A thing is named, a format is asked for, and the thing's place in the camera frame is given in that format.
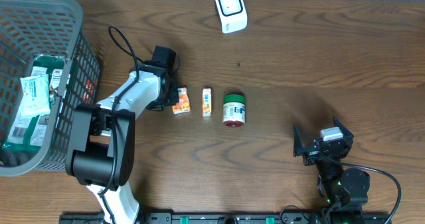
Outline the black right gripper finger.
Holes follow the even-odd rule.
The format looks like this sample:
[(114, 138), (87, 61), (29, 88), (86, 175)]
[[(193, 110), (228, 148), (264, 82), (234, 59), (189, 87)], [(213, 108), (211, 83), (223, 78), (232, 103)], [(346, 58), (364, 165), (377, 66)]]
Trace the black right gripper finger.
[(294, 146), (293, 146), (293, 156), (298, 157), (302, 156), (304, 152), (304, 148), (302, 146), (301, 138), (298, 133), (298, 129), (296, 125), (293, 125), (293, 132), (294, 132)]
[(343, 137), (344, 137), (344, 139), (345, 140), (353, 140), (353, 138), (354, 138), (354, 135), (353, 135), (353, 133), (351, 132), (351, 131), (349, 131), (342, 123), (341, 123), (341, 121), (338, 119), (338, 117), (336, 117), (336, 116), (333, 116), (333, 125), (335, 126), (335, 127), (337, 127), (340, 131), (341, 131), (341, 133), (342, 133), (342, 135), (343, 135)]

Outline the orange Kleenex tissue box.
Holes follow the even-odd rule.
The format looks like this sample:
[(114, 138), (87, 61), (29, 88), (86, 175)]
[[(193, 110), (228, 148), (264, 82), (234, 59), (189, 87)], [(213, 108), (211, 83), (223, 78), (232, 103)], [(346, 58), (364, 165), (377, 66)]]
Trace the orange Kleenex tissue box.
[(179, 101), (172, 107), (174, 114), (183, 114), (191, 111), (189, 96), (187, 93), (187, 88), (182, 87), (178, 88), (178, 97)]

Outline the narrow orange tissue box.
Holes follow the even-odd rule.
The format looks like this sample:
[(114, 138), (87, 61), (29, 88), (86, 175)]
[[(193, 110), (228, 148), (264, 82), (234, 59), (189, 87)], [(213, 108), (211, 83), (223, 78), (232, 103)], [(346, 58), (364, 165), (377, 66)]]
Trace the narrow orange tissue box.
[(204, 88), (202, 93), (202, 115), (204, 118), (210, 117), (212, 112), (212, 90)]

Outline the green lid Knorr jar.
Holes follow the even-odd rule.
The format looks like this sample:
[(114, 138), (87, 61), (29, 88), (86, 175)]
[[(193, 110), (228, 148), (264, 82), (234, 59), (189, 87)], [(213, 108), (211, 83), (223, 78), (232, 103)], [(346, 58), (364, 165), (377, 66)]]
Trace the green lid Knorr jar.
[(228, 94), (223, 100), (222, 123), (228, 127), (242, 127), (246, 123), (246, 99), (241, 94)]

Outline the light teal wipes pack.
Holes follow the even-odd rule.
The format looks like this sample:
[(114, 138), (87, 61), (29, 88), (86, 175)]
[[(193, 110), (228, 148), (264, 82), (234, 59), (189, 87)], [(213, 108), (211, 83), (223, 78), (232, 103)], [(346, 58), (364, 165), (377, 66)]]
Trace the light teal wipes pack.
[(48, 74), (21, 78), (21, 116), (32, 118), (50, 113)]

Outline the green 3M gloves pack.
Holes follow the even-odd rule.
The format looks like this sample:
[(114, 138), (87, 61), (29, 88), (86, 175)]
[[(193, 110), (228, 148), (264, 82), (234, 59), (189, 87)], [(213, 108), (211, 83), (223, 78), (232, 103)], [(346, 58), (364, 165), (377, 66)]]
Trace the green 3M gloves pack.
[[(60, 56), (39, 55), (33, 61), (30, 76), (48, 74), (50, 112), (58, 96), (58, 88), (62, 78), (65, 59)], [(44, 142), (47, 131), (49, 114), (38, 115), (32, 118), (21, 116), (21, 104), (17, 117), (13, 122), (3, 149), (19, 152), (37, 152)]]

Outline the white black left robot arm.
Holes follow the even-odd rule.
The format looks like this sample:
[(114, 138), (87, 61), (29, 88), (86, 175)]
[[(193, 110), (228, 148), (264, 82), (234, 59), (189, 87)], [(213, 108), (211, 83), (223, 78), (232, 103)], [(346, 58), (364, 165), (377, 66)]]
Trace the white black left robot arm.
[(128, 79), (96, 104), (74, 112), (65, 169), (86, 186), (103, 210), (103, 223), (140, 223), (141, 207), (129, 177), (135, 157), (135, 121), (144, 110), (162, 111), (179, 101), (180, 60), (156, 46), (150, 60), (136, 64)]

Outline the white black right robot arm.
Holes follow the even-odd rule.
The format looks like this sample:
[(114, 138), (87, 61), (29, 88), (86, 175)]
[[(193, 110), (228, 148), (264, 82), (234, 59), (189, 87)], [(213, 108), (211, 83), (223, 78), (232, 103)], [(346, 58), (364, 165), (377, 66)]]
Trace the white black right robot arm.
[(333, 118), (334, 127), (320, 131), (310, 147), (303, 147), (294, 126), (293, 155), (305, 166), (316, 166), (318, 189), (329, 207), (312, 214), (310, 223), (365, 223), (362, 206), (368, 202), (370, 175), (359, 168), (344, 168), (341, 162), (352, 148), (354, 135)]

